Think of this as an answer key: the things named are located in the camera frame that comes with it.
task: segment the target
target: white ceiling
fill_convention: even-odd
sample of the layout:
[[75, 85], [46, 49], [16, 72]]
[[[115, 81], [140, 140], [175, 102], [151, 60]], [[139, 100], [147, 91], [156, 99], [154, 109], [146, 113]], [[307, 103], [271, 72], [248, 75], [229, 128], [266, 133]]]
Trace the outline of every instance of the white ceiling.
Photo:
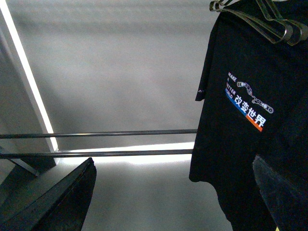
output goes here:
[[[7, 0], [56, 133], [197, 128], [208, 1]], [[60, 150], [194, 141], [58, 139]]]

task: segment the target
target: black t-shirt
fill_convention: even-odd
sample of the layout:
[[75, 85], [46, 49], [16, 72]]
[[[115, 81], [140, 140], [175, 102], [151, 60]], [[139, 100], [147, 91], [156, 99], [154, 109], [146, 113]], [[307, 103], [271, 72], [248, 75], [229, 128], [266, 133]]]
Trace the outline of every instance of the black t-shirt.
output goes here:
[[[284, 18], [308, 25], [308, 1], [275, 4]], [[255, 0], [241, 0], [229, 8], [264, 19]], [[273, 138], [282, 127], [294, 125], [286, 121], [296, 113], [294, 108], [307, 88], [308, 41], [295, 46], [272, 44], [242, 19], [220, 13], [210, 35], [196, 97], [204, 100], [204, 106], [189, 178], [215, 187], [234, 230], [275, 229], [252, 163], [256, 154], [271, 155], [268, 150], [273, 150]], [[305, 137], [295, 142], [295, 153], [307, 152]], [[294, 164], [291, 170], [304, 173], [307, 167], [297, 167], [299, 161], [295, 160], [307, 163], [306, 155], [298, 158], [292, 153], [288, 152]]]

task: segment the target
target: t-shirt sleeve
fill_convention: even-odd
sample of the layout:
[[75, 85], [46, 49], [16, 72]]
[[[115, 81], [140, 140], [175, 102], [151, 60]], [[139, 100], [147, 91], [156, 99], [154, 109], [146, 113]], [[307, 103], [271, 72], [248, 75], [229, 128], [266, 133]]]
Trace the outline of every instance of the t-shirt sleeve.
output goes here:
[[203, 71], [202, 71], [202, 75], [201, 75], [201, 80], [200, 80], [197, 96], [196, 96], [196, 99], [195, 99], [196, 101], [201, 101], [205, 98], [205, 92], [206, 92], [206, 88], [207, 88], [208, 77], [209, 77], [209, 74], [210, 74], [213, 55], [214, 55], [214, 46], [215, 46], [215, 43], [216, 43], [216, 35], [217, 35], [217, 31], [218, 31], [218, 24], [219, 24], [219, 18], [215, 22], [214, 27], [211, 31], [211, 35], [210, 35], [210, 39], [209, 39], [208, 47], [207, 47], [207, 51], [206, 51]]

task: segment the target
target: light strip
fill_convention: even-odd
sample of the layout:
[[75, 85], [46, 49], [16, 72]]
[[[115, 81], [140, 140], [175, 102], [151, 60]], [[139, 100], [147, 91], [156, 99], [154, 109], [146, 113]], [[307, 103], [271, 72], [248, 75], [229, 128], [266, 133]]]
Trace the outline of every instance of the light strip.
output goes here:
[[[149, 151], [149, 150], [179, 150], [179, 149], [192, 149], [194, 142], [184, 143], [168, 143], [168, 144], [154, 144], [154, 145], [141, 145], [131, 147], [116, 147], [116, 148], [98, 148], [98, 149], [82, 149], [70, 150], [69, 152], [117, 152], [117, 151]], [[108, 157], [94, 157], [95, 164], [119, 163], [125, 162], [134, 165], [145, 164], [163, 164], [189, 161], [191, 154], [179, 155], [144, 155], [144, 156], [108, 156]], [[70, 157], [62, 158], [61, 163], [66, 165], [79, 165], [84, 162], [87, 157]]]
[[[11, 13], [9, 11], [9, 8], [8, 8], [5, 0], [0, 0], [0, 9], [1, 9], [1, 12], [3, 14], [4, 20], [7, 24], [7, 27], [9, 29], [9, 32], [11, 34], [13, 43], [16, 47], [16, 50], [17, 50], [18, 56], [20, 58], [21, 64], [23, 66], [23, 69], [26, 73], [26, 77], [29, 81], [29, 84], [30, 84], [31, 90], [33, 92], [34, 98], [36, 100], [36, 103], [38, 104], [39, 111], [42, 115], [46, 130], [47, 130], [48, 133], [53, 133], [53, 129], [52, 129], [50, 120], [48, 118], [43, 100], [40, 96], [39, 89], [38, 89], [37, 84], [34, 80], [34, 76], [32, 74], [31, 67], [29, 65], [28, 59], [26, 57], [25, 50], [23, 48], [23, 45], [21, 44], [21, 40], [18, 36], [16, 27], [14, 25], [14, 22], [13, 22], [13, 19], [12, 19], [12, 16], [11, 16]], [[51, 140], [51, 143], [52, 143], [53, 150], [57, 151], [58, 150], [58, 144], [57, 144], [56, 138], [53, 137], [53, 138], [50, 138], [50, 140]]]

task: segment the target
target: black fabric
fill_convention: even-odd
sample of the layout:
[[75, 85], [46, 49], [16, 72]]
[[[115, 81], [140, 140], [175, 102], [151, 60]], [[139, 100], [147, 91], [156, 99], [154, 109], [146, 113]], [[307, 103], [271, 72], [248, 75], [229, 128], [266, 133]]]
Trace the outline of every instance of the black fabric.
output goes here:
[[80, 231], [91, 203], [96, 168], [88, 158], [40, 198], [0, 224], [1, 231]]
[[[285, 18], [308, 24], [308, 1], [275, 4]], [[230, 8], [263, 18], [254, 0]], [[257, 153], [270, 155], [271, 142], [306, 92], [307, 54], [307, 41], [271, 44], [230, 13], [214, 25], [196, 97], [204, 106], [189, 178], [215, 187], [234, 230], [275, 230], [252, 163]], [[298, 146], [298, 153], [306, 151], [307, 144]]]
[[278, 174], [308, 192], [308, 91], [258, 155]]
[[294, 173], [283, 174], [278, 164], [256, 156], [253, 169], [260, 193], [280, 231], [308, 230], [308, 182]]

